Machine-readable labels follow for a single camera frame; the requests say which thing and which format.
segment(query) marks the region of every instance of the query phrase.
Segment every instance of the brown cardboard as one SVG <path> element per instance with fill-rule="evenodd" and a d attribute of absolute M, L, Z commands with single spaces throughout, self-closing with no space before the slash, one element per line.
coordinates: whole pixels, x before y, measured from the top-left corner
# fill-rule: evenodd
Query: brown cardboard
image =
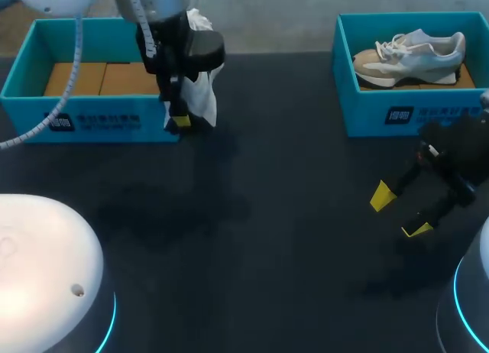
<path fill-rule="evenodd" d="M 101 96 L 160 95 L 156 76 L 143 63 L 107 64 Z"/>
<path fill-rule="evenodd" d="M 460 77 L 458 78 L 458 81 L 455 85 L 453 86 L 447 86 L 444 84 L 420 84 L 419 86 L 399 86 L 399 87 L 393 87 L 390 90 L 397 91 L 397 90 L 405 90 L 405 89 L 473 89 L 475 88 L 475 84 L 472 81 L 471 75 L 467 70 L 467 67 L 463 63 L 460 67 Z M 373 90 L 382 90 L 381 88 L 379 89 L 371 89 L 371 88 L 365 88 L 365 87 L 360 87 L 361 91 L 373 91 Z"/>
<path fill-rule="evenodd" d="M 81 63 L 78 80 L 73 88 L 72 96 L 98 96 L 105 73 L 105 63 Z M 61 96 L 70 78 L 72 63 L 56 63 L 45 96 Z"/>

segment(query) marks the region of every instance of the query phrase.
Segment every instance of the robotic arm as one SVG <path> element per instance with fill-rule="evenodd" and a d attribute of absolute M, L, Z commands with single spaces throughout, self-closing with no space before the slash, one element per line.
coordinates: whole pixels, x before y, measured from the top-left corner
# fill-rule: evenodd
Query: robotic arm
<path fill-rule="evenodd" d="M 444 196 L 403 225 L 407 237 L 436 228 L 456 206 L 471 205 L 476 189 L 489 177 L 489 90 L 482 95 L 481 105 L 483 112 L 477 117 L 465 113 L 449 126 L 434 121 L 422 126 L 418 150 L 404 173 L 382 180 L 377 188 L 371 205 L 379 212 L 401 196 L 423 170 L 447 186 Z"/>

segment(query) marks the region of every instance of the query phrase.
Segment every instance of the gray wall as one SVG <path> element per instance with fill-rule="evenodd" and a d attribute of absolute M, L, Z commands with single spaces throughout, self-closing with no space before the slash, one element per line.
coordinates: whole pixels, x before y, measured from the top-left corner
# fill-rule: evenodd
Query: gray wall
<path fill-rule="evenodd" d="M 237 53 L 327 50 L 339 13 L 475 10 L 489 17 L 489 0 L 200 0 L 198 8 Z M 113 0 L 98 0 L 90 15 L 117 10 Z M 20 5 L 0 13 L 0 55 L 17 51 L 36 17 Z"/>

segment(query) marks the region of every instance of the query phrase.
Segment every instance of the blue light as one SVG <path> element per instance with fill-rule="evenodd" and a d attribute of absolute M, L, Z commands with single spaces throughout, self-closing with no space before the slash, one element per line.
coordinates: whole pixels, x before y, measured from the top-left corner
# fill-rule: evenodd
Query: blue light
<path fill-rule="evenodd" d="M 105 344 L 107 344 L 108 337 L 111 335 L 112 329 L 114 328 L 116 310 L 117 310 L 117 300 L 115 299 L 115 293 L 114 293 L 114 312 L 112 314 L 112 321 L 110 322 L 110 326 L 108 328 L 107 334 L 105 335 L 104 341 L 102 342 L 99 349 L 97 349 L 95 353 L 100 353 L 105 347 Z"/>
<path fill-rule="evenodd" d="M 453 295 L 455 296 L 455 305 L 457 306 L 458 314 L 460 315 L 461 321 L 464 323 L 465 328 L 467 328 L 467 331 L 472 335 L 472 338 L 481 346 L 482 349 L 484 349 L 487 353 L 489 353 L 489 348 L 487 348 L 483 342 L 476 336 L 476 334 L 472 331 L 471 327 L 468 325 L 467 320 L 465 320 L 464 314 L 461 313 L 461 308 L 460 305 L 458 304 L 458 297 L 457 297 L 457 276 L 458 276 L 458 269 L 460 268 L 460 265 L 464 259 L 460 261 L 460 264 L 457 266 L 457 271 L 455 272 L 455 277 L 453 279 Z"/>

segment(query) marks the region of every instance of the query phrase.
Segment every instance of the sneaker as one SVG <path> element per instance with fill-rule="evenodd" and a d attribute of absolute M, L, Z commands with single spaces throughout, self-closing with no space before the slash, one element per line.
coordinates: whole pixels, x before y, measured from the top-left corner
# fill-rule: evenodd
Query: sneaker
<path fill-rule="evenodd" d="M 390 88 L 405 78 L 426 83 L 455 84 L 455 72 L 465 57 L 465 37 L 430 37 L 422 30 L 398 34 L 390 43 L 353 57 L 357 76 L 375 86 Z"/>

